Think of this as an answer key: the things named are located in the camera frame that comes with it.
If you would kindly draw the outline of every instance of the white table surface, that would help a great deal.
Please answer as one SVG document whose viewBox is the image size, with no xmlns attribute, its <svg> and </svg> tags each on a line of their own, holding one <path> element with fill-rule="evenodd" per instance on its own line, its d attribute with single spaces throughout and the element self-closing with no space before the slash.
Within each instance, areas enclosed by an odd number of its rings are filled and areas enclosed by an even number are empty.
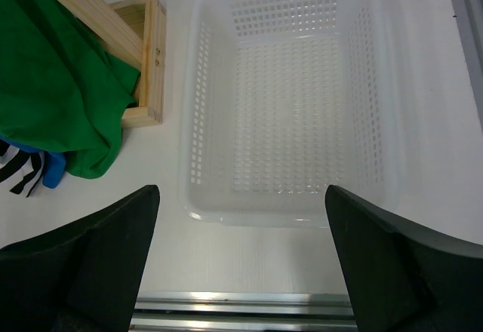
<svg viewBox="0 0 483 332">
<path fill-rule="evenodd" d="M 57 189 L 41 189 L 28 199 L 0 191 L 0 246 L 62 226 L 153 183 L 162 202 L 141 295 L 345 293 L 328 229 L 227 227 L 183 212 L 177 199 L 178 131 L 195 0 L 161 1 L 168 12 L 164 124 L 127 131 L 118 159 L 98 180 L 67 175 Z M 384 1 L 400 75 L 395 117 L 401 123 L 403 195 L 395 212 L 483 244 L 483 136 L 451 0 Z"/>
</svg>

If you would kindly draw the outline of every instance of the white surface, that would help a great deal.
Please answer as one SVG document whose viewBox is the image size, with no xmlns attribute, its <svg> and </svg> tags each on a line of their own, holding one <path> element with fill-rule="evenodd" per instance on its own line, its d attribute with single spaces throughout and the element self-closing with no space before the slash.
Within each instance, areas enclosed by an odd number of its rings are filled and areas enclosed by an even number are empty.
<svg viewBox="0 0 483 332">
<path fill-rule="evenodd" d="M 189 214 L 327 227 L 331 184 L 394 210 L 385 24 L 381 0 L 198 0 L 180 147 Z"/>
<path fill-rule="evenodd" d="M 128 132 L 99 180 L 66 177 L 23 200 L 2 191 L 0 244 L 19 241 L 106 206 L 147 183 L 162 192 L 141 285 L 152 291 L 344 293 L 328 229 L 227 227 L 190 219 L 177 200 L 178 131 L 189 18 L 195 0 L 168 10 L 165 123 Z M 401 169 L 396 211 L 483 244 L 483 136 L 451 0 L 383 0 L 400 59 Z"/>
</svg>

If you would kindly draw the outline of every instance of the clothing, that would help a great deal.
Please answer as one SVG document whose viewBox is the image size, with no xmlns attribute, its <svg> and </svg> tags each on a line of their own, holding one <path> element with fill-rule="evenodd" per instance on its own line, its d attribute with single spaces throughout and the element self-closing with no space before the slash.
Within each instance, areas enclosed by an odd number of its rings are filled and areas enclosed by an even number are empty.
<svg viewBox="0 0 483 332">
<path fill-rule="evenodd" d="M 29 197 L 42 178 L 43 152 L 25 152 L 0 140 L 0 187 Z"/>
<path fill-rule="evenodd" d="M 102 176 L 121 148 L 139 72 L 56 0 L 0 0 L 0 11 L 0 136 L 68 152 L 68 172 Z"/>
<path fill-rule="evenodd" d="M 158 206 L 158 188 L 145 186 L 101 211 L 2 248 L 2 330 L 127 331 Z"/>
<path fill-rule="evenodd" d="M 66 158 L 62 153 L 57 152 L 44 152 L 40 149 L 34 147 L 20 145 L 19 143 L 11 142 L 9 140 L 4 140 L 6 143 L 11 144 L 18 149 L 21 149 L 27 153 L 38 153 L 45 157 L 45 166 L 43 170 L 42 185 L 48 187 L 49 189 L 55 189 L 60 181 L 62 180 L 63 173 L 66 169 Z"/>
</svg>

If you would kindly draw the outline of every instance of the plastic basket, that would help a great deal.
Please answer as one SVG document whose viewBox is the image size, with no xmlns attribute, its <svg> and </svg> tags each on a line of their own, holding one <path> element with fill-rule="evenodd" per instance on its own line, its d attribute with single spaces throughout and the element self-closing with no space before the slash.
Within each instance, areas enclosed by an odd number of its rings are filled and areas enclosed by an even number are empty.
<svg viewBox="0 0 483 332">
<path fill-rule="evenodd" d="M 380 0 L 198 0 L 191 27 L 180 200 L 192 217 L 328 226 L 330 184 L 395 207 Z"/>
</svg>

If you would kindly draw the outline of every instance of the wooden plank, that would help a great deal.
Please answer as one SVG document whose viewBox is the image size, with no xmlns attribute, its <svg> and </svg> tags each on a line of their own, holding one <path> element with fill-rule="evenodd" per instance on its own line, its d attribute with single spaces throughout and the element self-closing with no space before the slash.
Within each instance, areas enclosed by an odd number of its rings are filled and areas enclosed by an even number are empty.
<svg viewBox="0 0 483 332">
<path fill-rule="evenodd" d="M 92 29 L 109 51 L 141 69 L 143 41 L 104 0 L 58 0 Z"/>
<path fill-rule="evenodd" d="M 123 128 L 136 128 L 159 125 L 159 122 L 149 116 L 148 107 L 135 107 L 125 110 L 122 116 Z"/>
<path fill-rule="evenodd" d="M 137 33 L 141 31 L 140 23 L 143 22 L 143 65 L 140 83 L 134 92 L 134 97 L 140 108 L 146 107 L 149 120 L 144 124 L 140 114 L 133 115 L 133 111 L 130 111 L 132 118 L 129 122 L 124 122 L 124 125 L 136 127 L 159 124 L 162 122 L 165 75 L 165 10 L 158 0 L 126 0 L 111 6 Z"/>
<path fill-rule="evenodd" d="M 166 12 L 159 0 L 146 3 L 142 75 L 149 114 L 162 122 L 166 55 Z"/>
</svg>

